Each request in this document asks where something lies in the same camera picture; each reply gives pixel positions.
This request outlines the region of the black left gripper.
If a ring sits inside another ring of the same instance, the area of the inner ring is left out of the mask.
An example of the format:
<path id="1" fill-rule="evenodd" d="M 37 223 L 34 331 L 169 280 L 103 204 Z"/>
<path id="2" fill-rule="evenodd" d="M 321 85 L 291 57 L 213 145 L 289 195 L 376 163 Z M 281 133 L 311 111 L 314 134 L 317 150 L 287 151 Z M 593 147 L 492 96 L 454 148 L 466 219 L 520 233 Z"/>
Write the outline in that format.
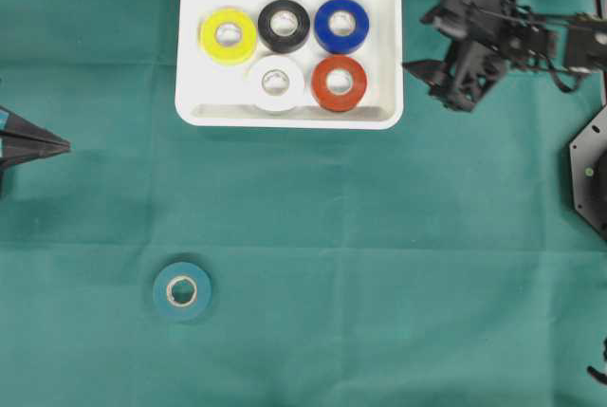
<path id="1" fill-rule="evenodd" d="M 10 167 L 70 151 L 70 142 L 1 107 L 0 197 L 12 191 Z"/>

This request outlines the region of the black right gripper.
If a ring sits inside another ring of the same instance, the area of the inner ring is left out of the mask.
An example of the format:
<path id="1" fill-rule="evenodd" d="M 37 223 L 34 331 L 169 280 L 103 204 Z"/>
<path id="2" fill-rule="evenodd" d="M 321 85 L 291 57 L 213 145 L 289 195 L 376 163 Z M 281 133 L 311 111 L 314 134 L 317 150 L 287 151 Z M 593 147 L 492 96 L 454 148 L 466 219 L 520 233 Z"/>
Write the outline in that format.
<path id="1" fill-rule="evenodd" d="M 451 39 L 445 59 L 411 61 L 402 67 L 430 86 L 431 94 L 449 109 L 472 111 L 506 73 L 499 46 L 516 2 L 439 0 L 420 22 Z"/>

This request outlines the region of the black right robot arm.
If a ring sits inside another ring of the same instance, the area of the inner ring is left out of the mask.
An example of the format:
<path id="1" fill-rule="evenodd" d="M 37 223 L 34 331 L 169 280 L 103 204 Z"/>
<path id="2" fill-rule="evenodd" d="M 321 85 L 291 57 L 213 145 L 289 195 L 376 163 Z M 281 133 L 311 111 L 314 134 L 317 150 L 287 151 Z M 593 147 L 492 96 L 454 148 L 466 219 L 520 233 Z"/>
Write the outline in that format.
<path id="1" fill-rule="evenodd" d="M 606 72 L 605 0 L 597 13 L 539 13 L 518 0 L 439 0 L 420 19 L 450 39 L 442 60 L 404 63 L 450 110 L 470 112 L 508 70 L 547 73 L 569 94 Z"/>

